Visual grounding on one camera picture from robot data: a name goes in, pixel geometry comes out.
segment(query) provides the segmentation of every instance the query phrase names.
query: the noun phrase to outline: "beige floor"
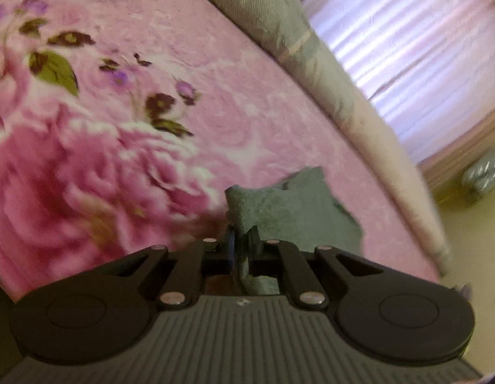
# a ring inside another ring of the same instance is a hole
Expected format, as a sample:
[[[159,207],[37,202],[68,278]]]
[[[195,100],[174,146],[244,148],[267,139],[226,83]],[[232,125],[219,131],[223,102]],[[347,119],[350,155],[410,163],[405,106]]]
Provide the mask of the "beige floor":
[[[454,265],[446,286],[471,283],[477,323],[466,359],[483,373],[495,371],[495,190],[469,204],[456,196],[440,206]]]

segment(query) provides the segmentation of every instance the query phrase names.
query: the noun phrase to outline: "pink floral bedsheet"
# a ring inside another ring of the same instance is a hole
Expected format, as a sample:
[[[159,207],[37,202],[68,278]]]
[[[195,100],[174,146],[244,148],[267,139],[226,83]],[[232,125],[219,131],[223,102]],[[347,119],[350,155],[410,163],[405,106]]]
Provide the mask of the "pink floral bedsheet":
[[[223,191],[322,166],[364,255],[437,280],[360,156],[207,0],[0,0],[0,284],[33,288],[224,221]]]

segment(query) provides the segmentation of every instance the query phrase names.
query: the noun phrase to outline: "folded dark green cloth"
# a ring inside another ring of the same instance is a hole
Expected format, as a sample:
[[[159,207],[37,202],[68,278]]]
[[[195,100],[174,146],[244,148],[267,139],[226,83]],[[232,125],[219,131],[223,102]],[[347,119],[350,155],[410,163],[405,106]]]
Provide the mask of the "folded dark green cloth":
[[[244,234],[258,227],[261,240],[290,241],[301,251],[331,245],[360,254],[362,230],[332,195],[320,167],[306,167],[276,185],[262,189],[227,189],[228,218]],[[242,264],[240,281],[249,294],[279,294],[276,279],[248,275]]]

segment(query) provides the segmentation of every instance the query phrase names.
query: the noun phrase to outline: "curtain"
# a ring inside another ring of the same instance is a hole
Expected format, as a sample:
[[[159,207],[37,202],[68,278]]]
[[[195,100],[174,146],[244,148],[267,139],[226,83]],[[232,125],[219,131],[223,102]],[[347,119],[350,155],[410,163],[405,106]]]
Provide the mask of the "curtain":
[[[426,164],[426,179],[444,162],[442,152],[469,144],[477,125],[491,126],[495,0],[303,0],[303,6],[411,159]]]

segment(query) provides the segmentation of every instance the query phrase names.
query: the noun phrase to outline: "sheer curtain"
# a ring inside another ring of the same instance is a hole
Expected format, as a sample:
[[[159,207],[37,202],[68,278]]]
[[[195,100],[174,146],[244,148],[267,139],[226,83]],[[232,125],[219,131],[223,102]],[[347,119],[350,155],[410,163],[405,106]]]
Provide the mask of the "sheer curtain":
[[[303,6],[417,164],[430,164],[495,110],[495,0]]]

